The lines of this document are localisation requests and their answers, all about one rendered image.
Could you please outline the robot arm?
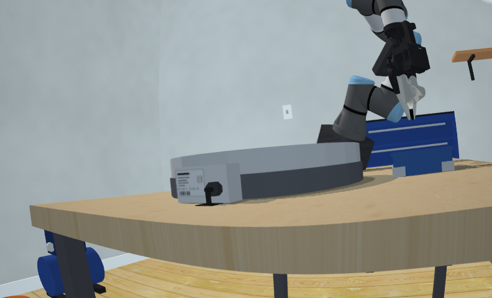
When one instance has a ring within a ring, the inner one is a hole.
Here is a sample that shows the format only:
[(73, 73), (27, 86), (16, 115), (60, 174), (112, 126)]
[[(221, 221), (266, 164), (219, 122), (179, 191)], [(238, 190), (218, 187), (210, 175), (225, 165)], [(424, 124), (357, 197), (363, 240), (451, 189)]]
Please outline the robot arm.
[(342, 111), (332, 129), (339, 135), (356, 141), (364, 141), (367, 134), (366, 116), (371, 111), (397, 123), (404, 110), (394, 93), (388, 77), (387, 56), (394, 47), (394, 40), (387, 37), (383, 27), (408, 19), (408, 11), (402, 0), (346, 0), (348, 7), (357, 9), (366, 19), (371, 31), (386, 42), (372, 71), (376, 76), (387, 76), (381, 87), (373, 80), (351, 76)]

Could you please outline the blue crate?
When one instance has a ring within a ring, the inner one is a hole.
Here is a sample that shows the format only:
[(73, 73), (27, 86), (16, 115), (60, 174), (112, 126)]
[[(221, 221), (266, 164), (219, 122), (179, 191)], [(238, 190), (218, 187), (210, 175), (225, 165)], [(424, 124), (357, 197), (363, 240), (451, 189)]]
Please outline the blue crate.
[(453, 146), (391, 153), (393, 178), (455, 170)]

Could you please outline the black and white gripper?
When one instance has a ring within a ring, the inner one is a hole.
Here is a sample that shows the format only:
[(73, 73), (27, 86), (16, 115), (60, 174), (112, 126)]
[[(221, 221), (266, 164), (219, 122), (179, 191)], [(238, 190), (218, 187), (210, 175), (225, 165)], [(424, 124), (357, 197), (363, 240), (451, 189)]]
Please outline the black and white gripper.
[(389, 81), (408, 120), (415, 120), (417, 101), (426, 95), (425, 89), (417, 84), (416, 73), (430, 69), (426, 48), (416, 43), (414, 29), (415, 23), (406, 20), (383, 28), (385, 35), (395, 42), (387, 56)]

